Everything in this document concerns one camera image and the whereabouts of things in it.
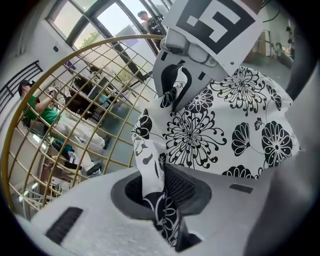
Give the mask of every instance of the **window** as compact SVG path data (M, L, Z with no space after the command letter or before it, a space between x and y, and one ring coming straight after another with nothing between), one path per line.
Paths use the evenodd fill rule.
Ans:
M134 25L131 19L125 14L125 12L116 3L113 3L111 6L109 6L97 18L105 26L105 28L110 31L110 33L114 37L120 37L120 36L126 36L126 35L141 35L138 28ZM132 48L137 53L141 54L141 56L146 58L149 62L151 63L155 62L156 56L154 52L151 50L146 40L129 39L129 40L123 40L122 43ZM141 67L146 62L140 56L135 57L136 53L130 49L127 49L126 53L131 58L133 58L132 60L134 61L135 64L138 65L138 68ZM152 70L152 66L147 64L143 69L146 72L149 72Z
M95 29L95 27L91 23L89 23L75 40L74 46L78 49L81 49L103 39L105 38L98 32L98 30Z
M61 5L54 10L54 13L49 19L60 30L62 35L67 38L81 16L81 13L70 2L63 1Z
M97 0L73 0L77 3L84 11L87 11Z
M163 16L165 16L165 15L167 14L167 12L168 12L168 6L165 5L165 4L163 3L163 1L161 1L161 0L149 0L149 1L151 1L151 2L155 5L155 7L158 9L158 11L159 11Z

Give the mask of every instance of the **floral fabric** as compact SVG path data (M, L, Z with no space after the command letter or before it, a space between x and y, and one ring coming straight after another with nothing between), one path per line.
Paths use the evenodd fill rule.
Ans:
M181 216L165 188L164 163L258 179L264 169L299 151L285 118L292 100L259 71L239 67L172 112L182 88L180 83L154 99L131 132L143 200L155 213L157 230L173 247Z

